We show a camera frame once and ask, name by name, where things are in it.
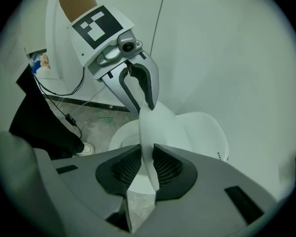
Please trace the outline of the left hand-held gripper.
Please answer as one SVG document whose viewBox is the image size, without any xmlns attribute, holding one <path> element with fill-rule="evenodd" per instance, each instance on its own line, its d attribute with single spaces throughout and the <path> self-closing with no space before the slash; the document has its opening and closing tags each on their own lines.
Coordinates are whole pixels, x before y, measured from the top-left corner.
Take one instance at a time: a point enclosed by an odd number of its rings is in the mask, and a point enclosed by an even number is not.
<svg viewBox="0 0 296 237">
<path fill-rule="evenodd" d="M 138 80 L 152 111 L 159 96 L 159 70 L 148 54 L 139 54 L 143 43 L 135 38 L 133 28 L 133 22 L 119 10 L 99 5 L 74 20 L 68 31 L 81 65 L 138 116 L 139 104 L 124 82 L 128 69 L 120 64 L 128 60 L 130 76 Z"/>
</svg>

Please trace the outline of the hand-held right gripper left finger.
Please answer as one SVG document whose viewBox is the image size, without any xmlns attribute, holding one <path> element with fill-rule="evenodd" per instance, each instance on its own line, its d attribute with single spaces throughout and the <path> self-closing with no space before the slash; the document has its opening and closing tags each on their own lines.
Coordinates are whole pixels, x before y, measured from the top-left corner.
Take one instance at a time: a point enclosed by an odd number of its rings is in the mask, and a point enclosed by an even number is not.
<svg viewBox="0 0 296 237">
<path fill-rule="evenodd" d="M 141 168 L 141 146 L 52 161 L 78 200 L 100 218 L 131 232 L 127 190 Z"/>
</svg>

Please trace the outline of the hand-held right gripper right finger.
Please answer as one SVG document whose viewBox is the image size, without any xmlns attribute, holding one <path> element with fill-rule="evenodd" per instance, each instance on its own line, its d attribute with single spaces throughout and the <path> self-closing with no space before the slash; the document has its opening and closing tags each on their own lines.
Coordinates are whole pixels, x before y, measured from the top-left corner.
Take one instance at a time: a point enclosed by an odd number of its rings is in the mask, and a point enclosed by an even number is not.
<svg viewBox="0 0 296 237">
<path fill-rule="evenodd" d="M 159 177 L 155 209 L 138 230 L 140 237 L 224 237 L 247 227 L 276 205 L 272 195 L 219 159 L 155 144 Z"/>
</svg>

